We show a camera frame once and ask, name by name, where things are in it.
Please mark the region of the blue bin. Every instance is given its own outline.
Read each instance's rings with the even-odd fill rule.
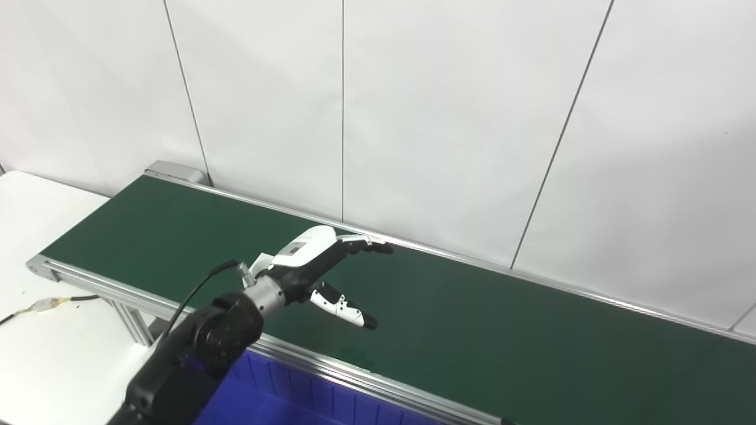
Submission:
[[[442,425],[246,352],[194,425]]]

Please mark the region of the electrical cable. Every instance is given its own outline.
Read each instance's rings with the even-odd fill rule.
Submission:
[[[162,344],[163,341],[166,340],[166,336],[171,332],[171,329],[173,328],[173,325],[178,320],[178,316],[180,316],[181,312],[183,312],[184,309],[186,309],[186,306],[189,304],[189,301],[191,301],[192,297],[194,297],[194,294],[196,294],[197,291],[199,291],[202,288],[202,286],[207,281],[210,280],[210,278],[212,278],[213,276],[217,275],[221,271],[227,270],[229,268],[236,267],[239,264],[241,264],[241,263],[238,262],[237,260],[231,259],[231,260],[228,260],[227,262],[224,262],[224,263],[222,263],[222,264],[217,265],[216,267],[214,267],[213,270],[211,270],[210,273],[208,273],[207,276],[205,276],[205,278],[200,283],[198,283],[197,286],[195,286],[194,289],[191,292],[189,292],[189,295],[186,297],[186,299],[178,306],[178,308],[176,309],[176,311],[173,313],[173,316],[171,317],[171,320],[168,322],[168,327],[166,328],[165,331],[163,331],[163,337],[160,338],[160,342],[158,344]]]
[[[7,323],[12,318],[20,315],[21,313],[26,312],[43,312],[45,310],[54,309],[55,307],[58,307],[60,304],[63,304],[64,302],[69,301],[89,301],[91,299],[97,299],[100,298],[99,295],[84,295],[84,296],[69,296],[68,298],[43,298],[38,299],[34,302],[31,306],[29,306],[26,309],[21,309],[15,313],[9,314],[6,318],[2,319],[0,321],[0,324]]]
[[[100,298],[99,295],[72,296],[71,301],[89,301],[90,299]]]

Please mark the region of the white wall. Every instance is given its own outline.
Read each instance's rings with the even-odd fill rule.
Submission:
[[[160,2],[0,3],[0,161],[115,194],[155,159],[204,169]]]
[[[754,20],[616,3],[515,268],[721,327],[756,302]]]
[[[341,1],[168,6],[215,186],[341,219]]]
[[[347,0],[344,219],[509,266],[608,4]]]
[[[2,2],[0,163],[114,193],[205,154],[220,188],[733,326],[756,8],[618,0],[546,176],[609,4],[167,0],[200,145],[162,3]]]

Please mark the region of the robotic arm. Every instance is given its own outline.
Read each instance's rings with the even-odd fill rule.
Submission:
[[[192,312],[163,335],[137,372],[109,425],[189,425],[247,346],[260,338],[265,319],[294,301],[311,301],[350,323],[375,329],[377,321],[320,278],[347,254],[391,253],[367,235],[336,236],[330,226],[308,229],[277,255],[260,254],[251,268],[237,266],[244,290],[226,293]]]

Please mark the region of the green conveyor belt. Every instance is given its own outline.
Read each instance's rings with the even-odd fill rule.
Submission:
[[[181,301],[313,222],[142,176],[42,254]],[[325,277],[371,332],[308,304],[265,332],[522,425],[756,423],[756,346],[399,247]],[[238,290],[233,272],[192,302]]]

